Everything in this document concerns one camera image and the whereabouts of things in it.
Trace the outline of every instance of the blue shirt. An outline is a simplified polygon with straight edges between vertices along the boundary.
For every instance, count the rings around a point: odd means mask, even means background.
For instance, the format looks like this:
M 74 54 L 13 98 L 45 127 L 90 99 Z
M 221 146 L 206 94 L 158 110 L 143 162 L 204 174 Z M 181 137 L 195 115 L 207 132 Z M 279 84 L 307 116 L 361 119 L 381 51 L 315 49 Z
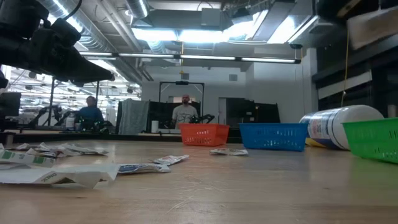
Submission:
M 90 119 L 93 121 L 104 121 L 102 112 L 95 106 L 86 106 L 79 111 L 79 115 L 84 119 Z

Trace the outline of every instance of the bottle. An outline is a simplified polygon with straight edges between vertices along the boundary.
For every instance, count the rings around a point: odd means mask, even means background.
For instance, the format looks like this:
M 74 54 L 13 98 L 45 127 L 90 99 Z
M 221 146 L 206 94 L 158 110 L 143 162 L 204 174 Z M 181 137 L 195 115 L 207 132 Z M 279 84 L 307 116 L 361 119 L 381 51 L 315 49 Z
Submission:
M 383 119 L 383 115 L 370 106 L 355 105 L 309 113 L 300 123 L 308 124 L 307 145 L 349 150 L 342 123 L 374 119 Z
M 68 131 L 74 131 L 75 130 L 75 115 L 72 113 L 69 114 L 66 120 L 65 127 L 67 128 Z

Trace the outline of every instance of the gray t-shirt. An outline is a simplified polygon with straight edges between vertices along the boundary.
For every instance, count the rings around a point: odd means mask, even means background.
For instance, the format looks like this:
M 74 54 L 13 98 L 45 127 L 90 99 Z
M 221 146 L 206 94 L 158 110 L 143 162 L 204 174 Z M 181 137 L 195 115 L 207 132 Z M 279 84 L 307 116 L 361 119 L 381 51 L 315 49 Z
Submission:
M 173 110 L 173 119 L 176 120 L 175 129 L 179 129 L 178 124 L 189 123 L 192 116 L 198 116 L 197 110 L 191 106 L 180 105 Z

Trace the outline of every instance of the person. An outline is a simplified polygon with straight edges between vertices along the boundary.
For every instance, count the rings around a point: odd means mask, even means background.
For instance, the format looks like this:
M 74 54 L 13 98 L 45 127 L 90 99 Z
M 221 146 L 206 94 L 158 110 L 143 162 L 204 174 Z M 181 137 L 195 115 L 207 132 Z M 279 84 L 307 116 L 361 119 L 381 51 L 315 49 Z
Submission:
M 95 97 L 87 97 L 87 106 L 80 109 L 78 115 L 80 115 L 83 119 L 89 119 L 92 121 L 104 121 L 104 118 L 102 117 L 102 112 L 95 105 L 95 101 Z
M 189 123 L 192 116 L 198 116 L 197 110 L 189 105 L 190 97 L 189 95 L 182 96 L 182 105 L 174 108 L 173 110 L 173 123 L 175 124 L 175 129 L 179 129 L 179 124 Z

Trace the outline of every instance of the blue plastic basket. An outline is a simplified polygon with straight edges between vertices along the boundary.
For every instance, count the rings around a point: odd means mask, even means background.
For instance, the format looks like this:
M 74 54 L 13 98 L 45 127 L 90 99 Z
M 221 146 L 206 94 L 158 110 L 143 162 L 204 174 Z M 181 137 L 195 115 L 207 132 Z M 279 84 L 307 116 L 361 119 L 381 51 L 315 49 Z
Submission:
M 244 147 L 303 151 L 308 124 L 239 124 Z

